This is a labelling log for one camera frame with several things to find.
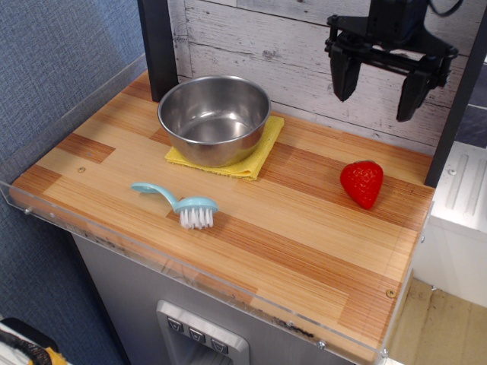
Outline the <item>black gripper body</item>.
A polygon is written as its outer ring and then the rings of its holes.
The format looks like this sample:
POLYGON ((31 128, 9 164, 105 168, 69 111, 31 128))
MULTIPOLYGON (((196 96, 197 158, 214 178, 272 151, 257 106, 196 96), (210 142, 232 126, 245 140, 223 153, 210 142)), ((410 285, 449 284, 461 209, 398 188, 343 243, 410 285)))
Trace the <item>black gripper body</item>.
POLYGON ((423 71, 431 75, 432 88, 443 87, 458 49, 430 33, 425 16, 432 10, 439 17, 448 17, 458 9, 455 4, 439 12, 431 1, 372 1, 366 17, 328 17, 325 51, 329 55, 333 47, 340 47, 356 53, 362 64, 400 75, 423 71))

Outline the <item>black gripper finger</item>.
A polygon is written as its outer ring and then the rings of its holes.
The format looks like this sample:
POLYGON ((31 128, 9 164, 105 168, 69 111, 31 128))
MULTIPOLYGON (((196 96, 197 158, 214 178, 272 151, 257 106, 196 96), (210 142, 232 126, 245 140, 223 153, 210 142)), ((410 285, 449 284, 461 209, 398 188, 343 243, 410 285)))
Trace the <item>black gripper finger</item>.
POLYGON ((356 53, 340 47, 333 47, 329 55, 334 94, 345 102, 357 86, 361 60, 356 53))
POLYGON ((409 121, 422 105, 431 90, 431 75, 423 71, 412 71, 403 82, 396 120, 409 121))

